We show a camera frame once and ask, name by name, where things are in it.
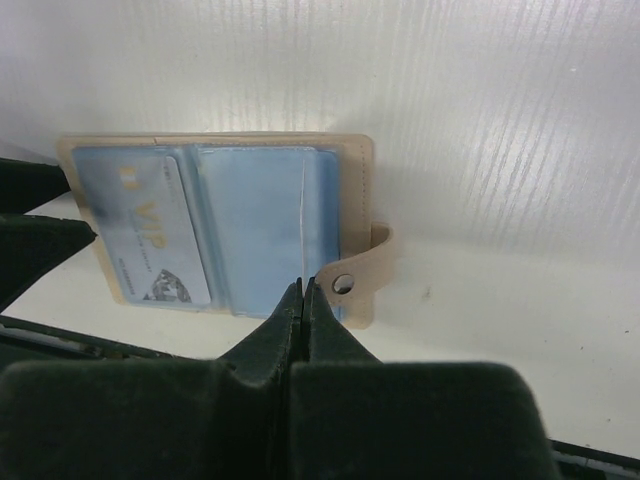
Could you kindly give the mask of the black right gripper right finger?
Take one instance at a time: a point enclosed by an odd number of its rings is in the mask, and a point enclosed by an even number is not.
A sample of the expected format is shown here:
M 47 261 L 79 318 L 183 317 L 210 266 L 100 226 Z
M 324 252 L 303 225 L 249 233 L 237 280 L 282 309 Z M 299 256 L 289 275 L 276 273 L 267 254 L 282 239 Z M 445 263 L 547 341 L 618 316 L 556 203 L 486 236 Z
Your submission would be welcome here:
M 534 396 L 487 362 L 384 363 L 305 292 L 306 357 L 289 377 L 293 479 L 551 479 Z

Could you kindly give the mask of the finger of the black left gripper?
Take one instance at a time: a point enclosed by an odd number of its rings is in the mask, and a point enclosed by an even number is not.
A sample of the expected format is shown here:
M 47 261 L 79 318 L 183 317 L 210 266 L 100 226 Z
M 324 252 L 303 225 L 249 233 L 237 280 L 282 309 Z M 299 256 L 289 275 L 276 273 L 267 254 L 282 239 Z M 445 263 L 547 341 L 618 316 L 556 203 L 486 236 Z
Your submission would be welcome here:
M 84 221 L 2 214 L 1 309 L 95 239 Z
M 1 159 L 2 213 L 24 214 L 70 191 L 58 166 Z

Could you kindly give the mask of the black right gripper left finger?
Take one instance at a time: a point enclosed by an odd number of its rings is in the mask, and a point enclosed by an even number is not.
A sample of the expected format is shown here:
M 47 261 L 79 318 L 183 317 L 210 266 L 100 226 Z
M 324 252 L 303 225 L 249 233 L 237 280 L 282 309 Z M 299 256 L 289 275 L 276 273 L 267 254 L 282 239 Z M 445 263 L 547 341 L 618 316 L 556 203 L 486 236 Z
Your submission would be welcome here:
M 283 479 L 303 293 L 214 360 L 29 360 L 1 373 L 5 479 Z

